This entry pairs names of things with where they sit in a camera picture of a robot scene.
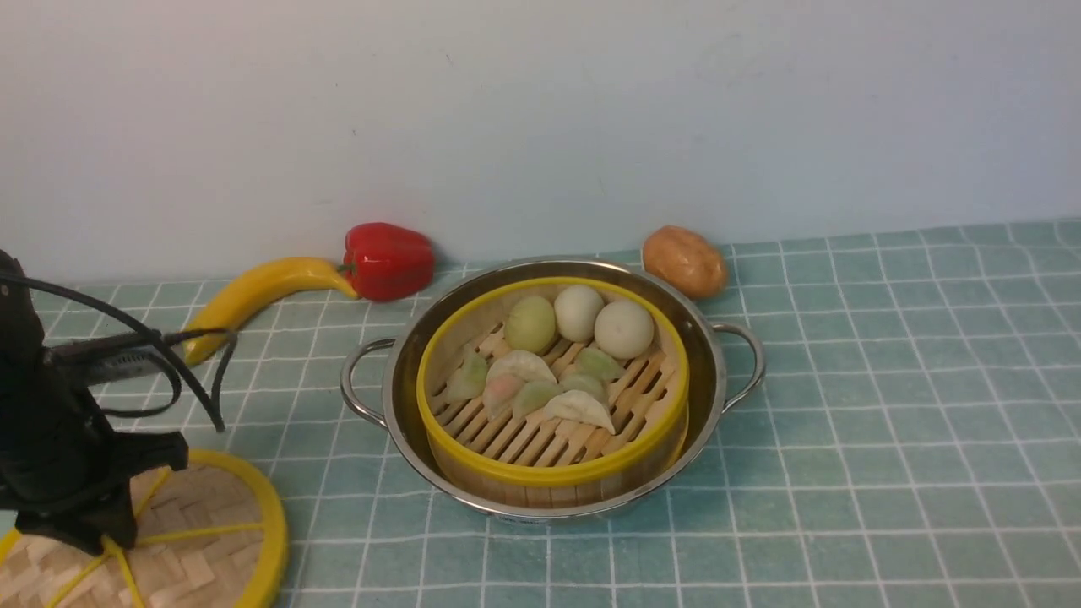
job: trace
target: white wall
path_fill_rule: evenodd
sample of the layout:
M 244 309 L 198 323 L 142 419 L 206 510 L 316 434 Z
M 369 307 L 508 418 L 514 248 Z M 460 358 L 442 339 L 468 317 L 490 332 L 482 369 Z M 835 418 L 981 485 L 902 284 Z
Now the white wall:
M 492 259 L 1081 214 L 1079 30 L 1077 0 L 3 2 L 0 248 L 105 280 L 373 220 Z

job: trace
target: pot handle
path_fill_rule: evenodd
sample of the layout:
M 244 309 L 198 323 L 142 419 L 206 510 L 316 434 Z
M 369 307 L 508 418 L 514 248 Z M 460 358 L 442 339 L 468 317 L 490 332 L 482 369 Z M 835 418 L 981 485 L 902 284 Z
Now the pot handle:
M 765 380 L 765 347 L 762 346 L 762 341 L 759 340 L 757 335 L 743 326 L 716 322 L 710 323 L 709 327 L 711 327 L 716 332 L 734 333 L 739 338 L 743 338 L 748 344 L 750 344 L 751 353 L 755 355 L 755 371 L 750 374 L 750 381 L 748 381 L 746 386 L 740 388 L 738 393 L 724 400 L 724 408 L 721 410 L 721 413 L 724 413 L 732 409 L 733 406 L 744 400 L 747 395 L 750 395 L 751 391 L 757 388 L 758 385 L 762 384 L 762 381 Z
M 364 355 L 374 353 L 375 351 L 386 351 L 387 348 L 393 347 L 393 338 L 381 338 L 379 340 L 373 340 L 368 344 L 360 345 L 352 353 L 349 353 L 349 356 L 345 358 L 345 365 L 342 366 L 341 386 L 342 397 L 345 399 L 345 405 L 360 418 L 379 426 L 383 429 L 387 428 L 387 421 L 383 415 L 383 412 L 373 410 L 372 408 L 360 402 L 360 398 L 357 397 L 357 392 L 352 389 L 352 370 L 357 367 L 357 364 L 360 362 L 361 357 Z

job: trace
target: yellow steamer rim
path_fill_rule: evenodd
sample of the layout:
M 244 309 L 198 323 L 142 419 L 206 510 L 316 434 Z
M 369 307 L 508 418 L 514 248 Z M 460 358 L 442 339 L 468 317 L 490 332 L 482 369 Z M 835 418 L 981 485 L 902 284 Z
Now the yellow steamer rim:
M 440 422 L 436 419 L 436 414 L 432 413 L 426 384 L 430 368 L 432 367 L 431 359 L 433 352 L 446 336 L 446 333 L 451 331 L 456 323 L 465 319 L 481 306 L 490 304 L 493 301 L 516 291 L 544 286 L 570 287 L 573 285 L 589 286 L 599 291 L 601 294 L 608 295 L 605 301 L 610 301 L 613 295 L 625 298 L 640 304 L 650 313 L 658 332 L 664 334 L 675 351 L 676 375 L 678 376 L 678 381 L 668 385 L 669 391 L 675 392 L 671 407 L 668 407 L 655 423 L 651 421 L 650 424 L 646 424 L 638 437 L 628 441 L 612 453 L 598 455 L 592 460 L 574 464 L 529 466 L 523 464 L 505 463 L 477 453 L 458 442 L 453 436 L 451 436 L 450 433 L 448 433 L 445 428 L 443 428 L 442 424 L 440 424 Z M 660 340 L 662 336 L 657 335 L 655 336 L 654 342 L 657 343 Z M 658 445 L 664 442 L 665 438 L 672 432 L 677 424 L 683 422 L 682 429 L 680 431 L 681 436 L 676 442 L 673 453 L 670 454 L 670 458 L 666 459 L 665 466 L 670 464 L 668 461 L 673 461 L 678 458 L 679 448 L 683 442 L 682 435 L 685 433 L 686 428 L 685 422 L 688 417 L 686 400 L 689 383 L 685 370 L 688 368 L 689 361 L 686 348 L 680 340 L 676 327 L 671 323 L 668 317 L 660 312 L 659 308 L 654 306 L 648 300 L 622 287 L 596 279 L 565 276 L 543 277 L 526 279 L 494 289 L 484 295 L 472 300 L 462 308 L 451 314 L 443 321 L 443 323 L 439 326 L 439 329 L 432 333 L 431 339 L 425 345 L 417 369 L 416 398 L 417 406 L 421 411 L 421 419 L 424 422 L 429 440 L 432 441 L 436 447 L 445 451 L 451 458 L 469 470 L 491 479 L 516 486 L 534 488 L 577 486 L 609 478 L 633 466 L 649 455 L 651 451 L 658 447 Z

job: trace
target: white dumpling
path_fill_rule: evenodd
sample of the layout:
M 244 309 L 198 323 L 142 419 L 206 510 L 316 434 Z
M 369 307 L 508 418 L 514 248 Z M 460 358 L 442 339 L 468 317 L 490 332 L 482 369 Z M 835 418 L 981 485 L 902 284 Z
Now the white dumpling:
M 553 397 L 545 405 L 544 417 L 546 420 L 562 418 L 592 424 L 615 435 L 615 426 L 612 425 L 608 408 L 585 391 L 568 391 Z
M 551 373 L 548 364 L 529 351 L 511 351 L 496 359 L 488 370 L 488 381 L 505 373 L 517 375 L 526 382 L 536 380 L 557 383 L 556 374 Z

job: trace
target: bamboo steamer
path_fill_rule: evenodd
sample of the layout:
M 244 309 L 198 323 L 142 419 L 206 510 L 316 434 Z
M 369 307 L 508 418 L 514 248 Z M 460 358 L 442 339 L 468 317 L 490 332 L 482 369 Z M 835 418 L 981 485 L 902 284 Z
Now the bamboo steamer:
M 448 381 L 466 349 L 491 362 L 511 351 L 503 321 L 530 295 L 548 301 L 572 285 L 596 289 L 605 303 L 631 300 L 652 316 L 653 344 L 619 361 L 623 375 L 608 385 L 615 435 L 570 420 L 545 420 L 542 410 L 515 420 L 489 420 L 481 399 L 450 402 Z M 596 343 L 557 339 L 540 353 L 558 380 L 574 371 L 578 352 Z M 558 508 L 606 500 L 640 487 L 678 458 L 688 428 L 688 355 L 671 321 L 653 304 L 604 281 L 556 276 L 507 285 L 476 298 L 436 330 L 421 357 L 417 406 L 432 455 L 456 486 L 504 504 Z

